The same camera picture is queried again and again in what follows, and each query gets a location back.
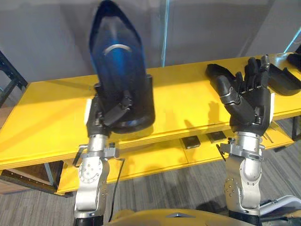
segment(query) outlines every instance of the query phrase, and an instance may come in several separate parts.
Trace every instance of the black bracket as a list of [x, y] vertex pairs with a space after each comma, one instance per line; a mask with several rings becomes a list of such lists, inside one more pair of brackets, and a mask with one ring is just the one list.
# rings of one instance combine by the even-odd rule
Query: black bracket
[[3, 71], [10, 79], [11, 82], [5, 87], [2, 93], [0, 93], [0, 107], [3, 105], [5, 100], [8, 98], [10, 93], [13, 91], [15, 86], [19, 87], [20, 90], [22, 88], [26, 88], [28, 83], [27, 81], [20, 75], [20, 73], [14, 68], [14, 66], [10, 63], [10, 61], [4, 56], [4, 54], [0, 51], [0, 70]]

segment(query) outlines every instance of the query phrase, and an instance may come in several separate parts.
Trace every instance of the wire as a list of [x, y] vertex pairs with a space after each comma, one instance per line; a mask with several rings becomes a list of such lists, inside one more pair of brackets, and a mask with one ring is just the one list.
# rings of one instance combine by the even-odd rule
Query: wire
[[114, 211], [114, 201], [115, 201], [115, 194], [116, 194], [117, 184], [118, 184], [118, 181], [119, 181], [119, 178], [120, 178], [120, 175], [121, 175], [121, 171], [122, 171], [122, 167], [123, 167], [124, 161], [126, 159], [117, 159], [117, 160], [122, 161], [122, 164], [121, 164], [121, 167], [120, 167], [120, 170], [119, 170], [119, 174], [118, 174], [118, 177], [117, 177], [117, 181], [116, 181], [116, 184], [115, 184], [115, 187], [114, 187], [113, 199], [112, 199], [112, 207], [111, 207], [111, 214], [110, 214], [109, 222], [112, 220], [113, 211]]
[[217, 147], [218, 152], [221, 154], [222, 159], [224, 159], [224, 161], [226, 161], [224, 155], [222, 154], [222, 152], [221, 152], [221, 150], [220, 150], [220, 149], [221, 149], [220, 146], [219, 146], [219, 145], [216, 145], [216, 147]]

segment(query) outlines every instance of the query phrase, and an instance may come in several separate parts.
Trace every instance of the gray carpet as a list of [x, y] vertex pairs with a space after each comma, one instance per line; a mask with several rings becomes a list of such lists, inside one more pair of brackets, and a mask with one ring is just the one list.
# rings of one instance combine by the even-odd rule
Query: gray carpet
[[[278, 123], [291, 134], [292, 120]], [[265, 151], [260, 183], [261, 200], [286, 194], [301, 198], [301, 141], [275, 153]], [[122, 209], [188, 208], [225, 212], [223, 161], [158, 173], [119, 183], [114, 212]], [[109, 185], [105, 222], [111, 209], [114, 185]], [[70, 226], [74, 197], [39, 191], [0, 195], [1, 226]]]

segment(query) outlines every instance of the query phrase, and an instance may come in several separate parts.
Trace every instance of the yellow shelf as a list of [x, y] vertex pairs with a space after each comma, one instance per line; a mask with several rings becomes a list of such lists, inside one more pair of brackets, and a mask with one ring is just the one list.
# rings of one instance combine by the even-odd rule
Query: yellow shelf
[[[270, 61], [300, 72], [286, 62], [286, 54]], [[205, 76], [215, 63], [231, 72], [244, 71], [248, 57], [151, 68], [156, 120], [140, 132], [112, 134], [119, 148], [229, 129], [230, 115]], [[94, 95], [96, 75], [34, 82], [29, 85], [0, 131], [0, 170], [74, 158], [79, 144], [88, 142], [83, 123], [86, 99]], [[301, 93], [276, 94], [274, 120], [300, 115]]]
[[[227, 137], [232, 137], [231, 130], [224, 131]], [[262, 138], [262, 144], [266, 149], [279, 146], [289, 146], [293, 143], [292, 139], [274, 122], [266, 131], [265, 137]], [[143, 147], [139, 151], [126, 152], [121, 154], [125, 158], [124, 168], [120, 180], [146, 176], [167, 170], [174, 170], [183, 167], [193, 166], [196, 164], [220, 160], [221, 156], [216, 148], [216, 144], [211, 143], [206, 134], [198, 135], [201, 142], [200, 147], [186, 150], [181, 139], [163, 141]], [[108, 183], [115, 182], [119, 173], [121, 162], [109, 160], [110, 173]], [[75, 191], [79, 186], [78, 168], [64, 164], [60, 185], [57, 194]]]

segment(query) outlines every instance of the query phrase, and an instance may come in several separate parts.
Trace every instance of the bolt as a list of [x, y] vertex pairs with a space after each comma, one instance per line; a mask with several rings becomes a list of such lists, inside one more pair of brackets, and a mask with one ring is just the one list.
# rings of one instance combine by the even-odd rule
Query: bolt
[[235, 143], [235, 138], [232, 137], [228, 138], [228, 144], [232, 145], [234, 143]]

